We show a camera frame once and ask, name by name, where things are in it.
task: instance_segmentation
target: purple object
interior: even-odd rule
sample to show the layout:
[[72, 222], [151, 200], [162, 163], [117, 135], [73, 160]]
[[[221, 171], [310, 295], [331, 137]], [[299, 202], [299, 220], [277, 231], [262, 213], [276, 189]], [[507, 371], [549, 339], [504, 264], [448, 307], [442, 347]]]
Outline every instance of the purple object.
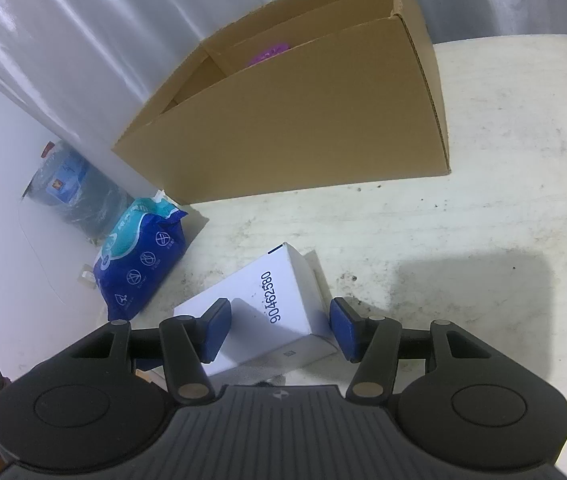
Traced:
[[257, 57], [255, 57], [248, 66], [256, 65], [257, 63], [263, 61], [264, 59], [268, 59], [269, 57], [276, 56], [277, 54], [281, 54], [290, 48], [290, 45], [287, 43], [279, 43], [275, 46], [270, 47], [265, 52], [262, 52]]

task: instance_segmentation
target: brown cardboard box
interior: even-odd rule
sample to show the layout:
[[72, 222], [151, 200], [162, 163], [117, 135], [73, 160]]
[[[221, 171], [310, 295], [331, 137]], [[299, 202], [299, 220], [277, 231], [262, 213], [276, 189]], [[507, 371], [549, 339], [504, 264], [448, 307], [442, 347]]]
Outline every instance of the brown cardboard box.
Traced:
[[[247, 67], [279, 43], [291, 49]], [[204, 40], [114, 150], [184, 203], [447, 174], [419, 6], [275, 0]]]

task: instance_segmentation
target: gray curtain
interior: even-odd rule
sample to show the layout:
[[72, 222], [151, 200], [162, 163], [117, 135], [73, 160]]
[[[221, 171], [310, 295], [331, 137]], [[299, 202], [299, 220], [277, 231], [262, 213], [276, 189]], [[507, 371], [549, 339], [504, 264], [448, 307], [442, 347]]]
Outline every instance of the gray curtain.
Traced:
[[[0, 85], [103, 166], [143, 102], [198, 41], [268, 1], [0, 0]], [[567, 0], [419, 1], [434, 42], [567, 34]], [[115, 170], [134, 179], [127, 167]], [[106, 173], [113, 176], [112, 168]]]

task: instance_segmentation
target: white table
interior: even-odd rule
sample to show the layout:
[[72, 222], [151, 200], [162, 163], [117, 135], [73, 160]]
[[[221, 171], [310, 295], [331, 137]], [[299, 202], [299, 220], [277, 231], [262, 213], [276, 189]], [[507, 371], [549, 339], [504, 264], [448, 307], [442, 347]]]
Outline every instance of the white table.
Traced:
[[[453, 320], [567, 397], [567, 36], [436, 52], [451, 175], [197, 205], [209, 222], [135, 325], [288, 241], [314, 251], [326, 297], [408, 328]], [[355, 369], [336, 354], [287, 383], [344, 387]], [[402, 372], [399, 388], [418, 373]]]

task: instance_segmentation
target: ribbed black surface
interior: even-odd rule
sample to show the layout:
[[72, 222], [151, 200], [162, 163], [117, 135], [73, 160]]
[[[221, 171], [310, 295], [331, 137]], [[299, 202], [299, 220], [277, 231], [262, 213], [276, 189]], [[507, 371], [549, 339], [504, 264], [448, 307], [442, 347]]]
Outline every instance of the ribbed black surface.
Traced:
[[[0, 480], [45, 478], [54, 476], [19, 466], [0, 476]], [[139, 456], [102, 472], [64, 478], [566, 479], [549, 466], [498, 475], [443, 463], [408, 442], [385, 410], [351, 404], [335, 386], [229, 386], [213, 404], [179, 410], [166, 432]]]

